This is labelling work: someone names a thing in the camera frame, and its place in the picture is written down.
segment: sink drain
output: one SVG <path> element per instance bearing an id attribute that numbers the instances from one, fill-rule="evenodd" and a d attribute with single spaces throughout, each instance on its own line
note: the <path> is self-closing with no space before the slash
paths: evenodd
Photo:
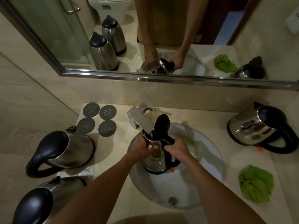
<path id="1" fill-rule="evenodd" d="M 178 200 L 174 197 L 170 197 L 168 199 L 168 202 L 171 204 L 171 205 L 176 205 L 178 203 Z"/>

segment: gray coaster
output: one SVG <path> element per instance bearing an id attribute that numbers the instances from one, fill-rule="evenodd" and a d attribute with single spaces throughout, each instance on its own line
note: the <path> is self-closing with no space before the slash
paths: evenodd
<path id="1" fill-rule="evenodd" d="M 116 108 L 113 105 L 105 105 L 100 110 L 100 117 L 103 120 L 112 119 L 116 115 Z"/>
<path id="2" fill-rule="evenodd" d="M 103 137 L 110 137 L 116 131 L 116 124 L 112 120 L 105 120 L 99 125 L 99 134 Z"/>
<path id="3" fill-rule="evenodd" d="M 77 131 L 86 134 L 93 130 L 95 121 L 92 118 L 83 118 L 77 124 Z"/>
<path id="4" fill-rule="evenodd" d="M 97 103 L 89 103 L 83 108 L 83 115 L 86 117 L 94 117 L 99 113 L 100 107 Z"/>

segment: faucet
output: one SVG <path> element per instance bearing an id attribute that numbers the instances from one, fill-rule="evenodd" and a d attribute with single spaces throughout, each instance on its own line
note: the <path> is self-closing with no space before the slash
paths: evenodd
<path id="1" fill-rule="evenodd" d="M 154 124 L 144 115 L 147 111 L 156 111 L 155 108 L 147 106 L 145 103 L 139 105 L 139 107 L 133 107 L 127 111 L 129 121 L 131 125 L 137 129 L 139 126 L 147 133 L 150 134 L 154 129 Z"/>

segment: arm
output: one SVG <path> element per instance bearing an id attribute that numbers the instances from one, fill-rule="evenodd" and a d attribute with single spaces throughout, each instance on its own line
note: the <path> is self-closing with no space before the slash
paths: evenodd
<path id="1" fill-rule="evenodd" d="M 80 191 L 50 224 L 106 223 L 132 166 L 155 149 L 147 150 L 141 136 L 129 153 Z"/>
<path id="2" fill-rule="evenodd" d="M 147 64 L 159 60 L 159 54 L 150 35 L 150 0 L 135 0 L 138 22 L 143 38 L 144 59 Z"/>
<path id="3" fill-rule="evenodd" d="M 207 2 L 208 0 L 190 0 L 183 43 L 180 49 L 169 59 L 175 63 L 174 70 L 182 68 L 184 65 L 187 52 L 204 16 Z"/>
<path id="4" fill-rule="evenodd" d="M 209 224 L 266 224 L 250 206 L 204 169 L 181 139 L 164 148 L 191 172 Z"/>

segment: mirror frame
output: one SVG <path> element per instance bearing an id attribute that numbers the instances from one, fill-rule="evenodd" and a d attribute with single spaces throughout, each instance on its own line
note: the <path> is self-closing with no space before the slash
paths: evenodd
<path id="1" fill-rule="evenodd" d="M 299 81 L 270 81 L 263 79 L 234 79 L 212 76 L 194 75 L 165 75 L 165 74 L 140 74 L 132 72 L 92 71 L 85 69 L 65 69 L 53 54 L 46 48 L 43 41 L 35 34 L 16 9 L 8 0 L 0 0 L 0 12 L 33 46 L 33 48 L 47 61 L 47 63 L 63 77 L 110 79 L 134 82 L 159 82 L 189 85 L 230 86 L 277 90 L 299 90 Z"/>

